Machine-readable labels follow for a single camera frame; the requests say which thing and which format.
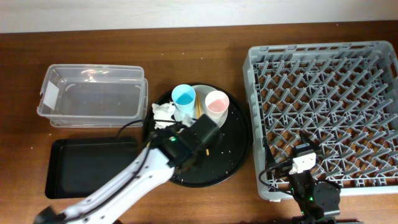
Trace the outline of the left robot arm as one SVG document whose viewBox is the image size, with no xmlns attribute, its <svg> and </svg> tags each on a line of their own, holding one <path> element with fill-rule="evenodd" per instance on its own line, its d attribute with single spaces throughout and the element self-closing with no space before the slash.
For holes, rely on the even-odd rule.
<svg viewBox="0 0 398 224">
<path fill-rule="evenodd" d="M 205 151 L 219 135 L 217 126 L 158 130 L 151 134 L 138 157 L 100 189 L 62 213 L 45 208 L 34 223 L 114 223 L 174 174 L 200 167 Z"/>
</svg>

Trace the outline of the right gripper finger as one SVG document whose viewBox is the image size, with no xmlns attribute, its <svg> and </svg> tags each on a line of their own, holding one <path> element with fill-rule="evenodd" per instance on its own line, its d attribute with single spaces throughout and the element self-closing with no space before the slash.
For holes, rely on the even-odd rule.
<svg viewBox="0 0 398 224">
<path fill-rule="evenodd" d="M 267 138 L 263 139 L 264 151 L 265 151 L 265 162 L 266 165 L 273 165 L 275 164 L 274 156 L 272 155 L 271 149 L 269 147 L 269 142 Z"/>
<path fill-rule="evenodd" d="M 320 150 L 321 150 L 320 146 L 317 143 L 315 143 L 314 141 L 312 141 L 304 131 L 300 130 L 299 135 L 300 135 L 301 142 L 303 144 L 308 143 L 309 146 L 314 150 L 315 153 L 320 152 Z"/>
</svg>

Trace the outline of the blue plastic cup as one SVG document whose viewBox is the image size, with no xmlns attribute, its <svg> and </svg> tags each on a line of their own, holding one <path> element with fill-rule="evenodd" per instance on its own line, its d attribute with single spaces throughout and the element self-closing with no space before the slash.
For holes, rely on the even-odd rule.
<svg viewBox="0 0 398 224">
<path fill-rule="evenodd" d="M 190 113 L 195 107 L 196 92 L 192 86 L 181 84 L 172 90 L 172 101 L 183 113 Z"/>
</svg>

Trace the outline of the white napkin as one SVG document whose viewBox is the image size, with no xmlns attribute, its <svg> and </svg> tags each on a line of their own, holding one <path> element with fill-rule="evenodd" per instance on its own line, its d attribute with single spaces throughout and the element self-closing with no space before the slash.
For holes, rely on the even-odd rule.
<svg viewBox="0 0 398 224">
<path fill-rule="evenodd" d="M 162 105 L 152 104 L 152 112 L 155 119 L 155 129 L 164 129 L 167 126 L 173 125 L 174 119 L 172 116 L 175 112 L 175 103 L 164 103 Z"/>
</svg>

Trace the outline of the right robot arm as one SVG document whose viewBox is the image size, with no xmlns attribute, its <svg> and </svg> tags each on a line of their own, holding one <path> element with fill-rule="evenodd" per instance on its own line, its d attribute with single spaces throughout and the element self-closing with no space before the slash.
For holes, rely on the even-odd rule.
<svg viewBox="0 0 398 224">
<path fill-rule="evenodd" d="M 311 170 L 319 161 L 320 146 L 299 132 L 301 144 L 293 148 L 293 154 L 285 161 L 277 163 L 268 143 L 265 143 L 266 166 L 258 175 L 261 184 L 287 194 L 298 203 L 301 216 L 293 217 L 293 224 L 336 223 L 340 214 L 341 187 L 330 180 L 316 180 Z M 275 177 L 286 177 L 289 190 L 282 190 L 262 180 L 264 174 L 274 173 Z"/>
</svg>

